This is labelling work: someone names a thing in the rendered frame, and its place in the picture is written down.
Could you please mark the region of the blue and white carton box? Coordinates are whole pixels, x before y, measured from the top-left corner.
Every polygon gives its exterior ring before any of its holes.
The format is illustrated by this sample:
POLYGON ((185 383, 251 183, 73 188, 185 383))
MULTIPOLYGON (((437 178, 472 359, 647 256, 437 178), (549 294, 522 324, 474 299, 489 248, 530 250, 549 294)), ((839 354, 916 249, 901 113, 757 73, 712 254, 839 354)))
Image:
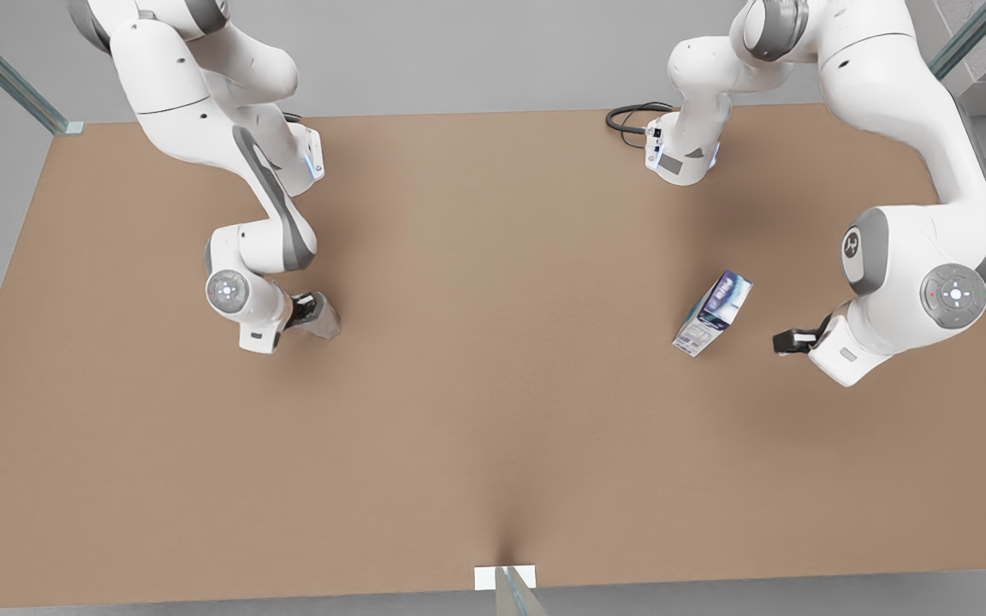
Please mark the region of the blue and white carton box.
POLYGON ((698 356, 733 323, 754 284, 725 269, 681 324, 672 346, 698 356))

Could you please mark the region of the silver frame post with white foot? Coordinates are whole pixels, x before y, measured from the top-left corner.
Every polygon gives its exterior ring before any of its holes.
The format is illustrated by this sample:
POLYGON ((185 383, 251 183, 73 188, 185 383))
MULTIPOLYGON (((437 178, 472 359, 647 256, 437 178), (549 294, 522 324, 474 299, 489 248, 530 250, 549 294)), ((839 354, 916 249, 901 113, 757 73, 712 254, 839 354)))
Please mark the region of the silver frame post with white foot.
POLYGON ((476 591, 496 593, 496 616, 550 616, 535 596, 534 565, 477 566, 473 580, 476 591))

